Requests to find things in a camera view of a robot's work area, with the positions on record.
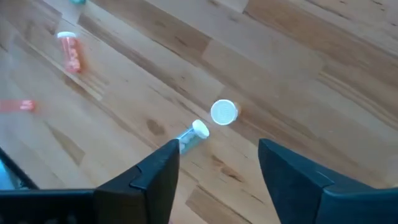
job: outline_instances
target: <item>hardwood floor plank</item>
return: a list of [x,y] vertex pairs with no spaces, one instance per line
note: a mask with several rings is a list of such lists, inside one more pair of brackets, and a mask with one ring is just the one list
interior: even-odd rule
[[248,2],[248,0],[215,0],[213,4],[217,5],[218,3],[221,3],[237,12],[242,13]]
[[187,205],[204,221],[214,223],[251,223],[244,217],[239,216],[233,210],[219,203],[214,196],[209,195],[201,188],[196,188],[187,201]]
[[323,66],[316,52],[226,7],[207,0],[147,1],[283,78],[314,77]]
[[187,99],[210,109],[223,84],[123,21],[88,4],[79,25]]
[[111,14],[182,58],[198,58],[210,38],[143,0],[94,0]]

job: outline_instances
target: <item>white lid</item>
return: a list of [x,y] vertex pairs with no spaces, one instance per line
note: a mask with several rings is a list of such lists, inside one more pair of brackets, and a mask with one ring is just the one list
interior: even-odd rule
[[206,139],[210,135],[209,129],[201,120],[194,120],[192,127],[199,138]]
[[57,38],[62,38],[62,37],[76,37],[76,34],[73,32],[59,32],[57,34]]
[[218,100],[211,106],[210,115],[219,125],[228,125],[238,117],[238,109],[231,100]]

